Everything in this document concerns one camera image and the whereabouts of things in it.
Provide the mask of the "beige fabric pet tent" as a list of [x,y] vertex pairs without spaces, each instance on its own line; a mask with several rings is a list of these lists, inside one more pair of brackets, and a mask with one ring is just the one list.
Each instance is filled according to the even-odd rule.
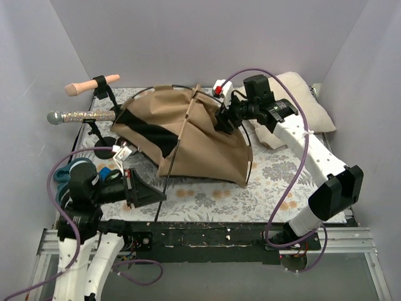
[[128,99],[111,131],[145,154],[157,175],[229,181],[245,187],[252,149],[239,129],[215,130],[219,104],[200,88],[156,86]]

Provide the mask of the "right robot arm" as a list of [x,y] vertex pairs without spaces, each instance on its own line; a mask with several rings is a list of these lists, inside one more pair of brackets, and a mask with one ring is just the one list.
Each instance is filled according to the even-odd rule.
[[265,236],[270,247],[295,250],[325,221],[358,201],[363,171],[335,157],[316,138],[294,97],[276,100],[266,76],[249,77],[244,80],[244,87],[246,95],[240,100],[229,80],[215,82],[214,96],[223,99],[215,114],[215,130],[232,134],[243,121],[257,120],[301,161],[296,174],[303,169],[311,174],[317,190],[309,197],[307,206],[286,222],[281,231]]

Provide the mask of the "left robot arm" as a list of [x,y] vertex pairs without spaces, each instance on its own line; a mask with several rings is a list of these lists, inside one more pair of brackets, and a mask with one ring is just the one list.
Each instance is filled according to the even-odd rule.
[[128,231],[124,220],[111,219],[100,227],[102,206],[125,201],[141,207],[166,200],[135,169],[100,175],[92,161],[78,158],[58,169],[55,179],[64,184],[56,202],[64,211],[57,225],[59,264],[53,300],[100,300],[118,253],[140,238]]

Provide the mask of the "floral patterned table mat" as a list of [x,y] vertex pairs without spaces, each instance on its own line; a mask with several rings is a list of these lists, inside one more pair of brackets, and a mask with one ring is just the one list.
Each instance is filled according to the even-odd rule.
[[[253,124],[244,123],[253,148],[253,166],[248,185],[201,178],[173,177],[167,188],[157,221],[194,222],[267,222],[273,209],[292,180],[300,160],[287,147],[276,150],[258,141]],[[148,184],[163,190],[164,178],[157,177],[157,167],[138,153],[130,156],[124,167],[133,167]],[[308,204],[317,190],[310,173],[303,169],[274,222],[285,223]],[[153,221],[159,204],[130,208],[125,201],[102,206],[102,220]]]

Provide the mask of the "peach toy microphone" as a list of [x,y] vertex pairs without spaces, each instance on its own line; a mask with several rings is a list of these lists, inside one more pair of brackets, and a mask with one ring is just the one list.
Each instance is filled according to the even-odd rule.
[[[108,76],[105,76],[104,79],[107,84],[111,84],[111,83],[119,81],[120,75],[118,75],[118,74],[108,75]],[[96,89],[98,86],[99,86],[99,84],[97,83],[96,80],[89,80],[89,81],[81,82],[81,83],[71,83],[69,85],[66,85],[64,90],[65,90],[65,93],[67,94],[67,96],[75,97],[88,90]]]

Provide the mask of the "black table front frame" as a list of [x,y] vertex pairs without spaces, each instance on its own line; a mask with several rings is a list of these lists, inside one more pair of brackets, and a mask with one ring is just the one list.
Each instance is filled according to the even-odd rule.
[[279,265],[279,251],[267,245],[263,223],[144,222],[110,219],[99,231],[123,235],[125,251],[160,263],[247,262]]

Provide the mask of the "aluminium rail frame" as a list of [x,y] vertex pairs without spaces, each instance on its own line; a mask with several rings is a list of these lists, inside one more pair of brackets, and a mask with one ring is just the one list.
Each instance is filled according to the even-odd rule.
[[[377,247],[370,230],[363,227],[328,228],[327,233],[328,244],[325,254],[361,253],[364,255],[378,299],[391,300],[391,294],[378,260]],[[46,279],[51,256],[58,253],[56,234],[56,230],[43,230],[30,284],[35,284]]]

